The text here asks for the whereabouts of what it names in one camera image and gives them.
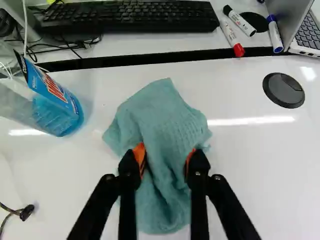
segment marker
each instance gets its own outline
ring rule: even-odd
[[[229,5],[223,7],[223,13],[227,15],[248,37],[255,35],[257,30]]]
[[[224,33],[226,39],[228,40],[231,47],[233,47],[234,54],[236,57],[241,58],[245,54],[244,48],[241,46],[241,44],[238,42],[237,37],[232,30],[232,28],[229,26],[227,21],[220,21],[220,27],[222,29],[222,32]]]
[[[273,47],[273,52],[275,54],[282,52],[284,49],[284,45],[282,44],[279,29],[276,22],[275,15],[271,14],[266,18],[267,22],[269,23],[269,34],[271,38],[271,43]]]

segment keyboard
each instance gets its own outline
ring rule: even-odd
[[[220,22],[208,1],[108,0],[53,5],[37,30],[53,35],[108,32],[212,32]]]
[[[320,50],[320,30],[310,13],[304,18],[295,39],[299,46]]]

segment teal towel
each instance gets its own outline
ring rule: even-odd
[[[206,117],[184,102],[170,78],[150,83],[118,107],[103,140],[120,157],[140,142],[147,152],[136,192],[139,230],[167,234],[190,222],[183,169],[188,153],[210,136]]]

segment black marker cap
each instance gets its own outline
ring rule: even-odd
[[[227,16],[229,16],[229,13],[232,11],[232,8],[229,5],[225,5],[223,7],[223,13]]]

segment laptop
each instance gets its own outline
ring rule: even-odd
[[[320,58],[320,24],[310,9],[314,0],[266,0],[274,14],[284,51]]]

